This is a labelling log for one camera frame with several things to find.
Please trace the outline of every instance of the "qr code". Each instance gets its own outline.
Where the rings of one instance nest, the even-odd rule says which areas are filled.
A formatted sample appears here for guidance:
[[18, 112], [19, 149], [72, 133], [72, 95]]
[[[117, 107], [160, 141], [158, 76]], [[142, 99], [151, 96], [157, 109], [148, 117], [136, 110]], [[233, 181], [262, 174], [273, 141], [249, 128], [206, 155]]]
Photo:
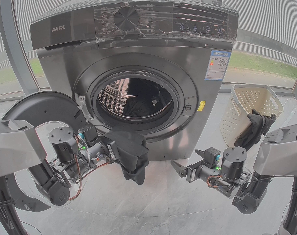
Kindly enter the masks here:
[[221, 59], [219, 59], [218, 66], [226, 66], [227, 62], [228, 62], [228, 58], [221, 58]]

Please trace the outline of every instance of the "control panel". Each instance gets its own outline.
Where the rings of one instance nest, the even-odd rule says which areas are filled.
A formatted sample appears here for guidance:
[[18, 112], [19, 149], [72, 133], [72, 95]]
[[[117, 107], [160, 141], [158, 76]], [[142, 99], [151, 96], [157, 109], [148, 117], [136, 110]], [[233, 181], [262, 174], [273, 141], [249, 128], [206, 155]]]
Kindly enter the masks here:
[[94, 6], [96, 37], [206, 36], [235, 40], [238, 15], [205, 5], [137, 1]]
[[173, 31], [225, 37], [228, 14], [211, 8], [174, 4]]

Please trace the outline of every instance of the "laundry basket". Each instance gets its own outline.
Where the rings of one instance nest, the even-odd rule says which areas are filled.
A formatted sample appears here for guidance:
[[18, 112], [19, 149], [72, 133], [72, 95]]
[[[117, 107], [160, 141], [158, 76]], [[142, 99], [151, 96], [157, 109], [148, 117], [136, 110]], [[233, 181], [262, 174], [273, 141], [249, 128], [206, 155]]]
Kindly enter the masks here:
[[231, 89], [228, 105], [220, 122], [220, 130], [229, 147], [251, 124], [247, 115], [257, 110], [261, 115], [278, 117], [283, 112], [276, 93], [267, 85], [235, 84]]

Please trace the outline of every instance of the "plastic wrap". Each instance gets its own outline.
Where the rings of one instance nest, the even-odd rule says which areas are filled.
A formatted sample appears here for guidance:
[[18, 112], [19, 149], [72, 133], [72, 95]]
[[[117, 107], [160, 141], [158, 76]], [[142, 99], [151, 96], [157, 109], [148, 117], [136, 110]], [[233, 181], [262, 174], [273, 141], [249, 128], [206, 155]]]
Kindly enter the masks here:
[[[119, 29], [114, 17], [121, 8], [130, 7], [139, 15], [130, 30]], [[207, 4], [133, 0], [94, 5], [96, 42], [125, 38], [211, 38], [234, 42], [237, 37], [238, 16], [234, 11]]]

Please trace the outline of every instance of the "button icon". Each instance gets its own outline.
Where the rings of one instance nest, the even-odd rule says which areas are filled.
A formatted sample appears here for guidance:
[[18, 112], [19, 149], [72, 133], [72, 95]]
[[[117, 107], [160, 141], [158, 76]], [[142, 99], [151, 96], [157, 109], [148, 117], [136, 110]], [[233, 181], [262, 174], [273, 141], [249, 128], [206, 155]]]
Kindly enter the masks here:
[[222, 34], [222, 33], [224, 33], [225, 32], [225, 29], [224, 28], [222, 28], [222, 27], [218, 27], [218, 29], [217, 29], [217, 33], [218, 34]]

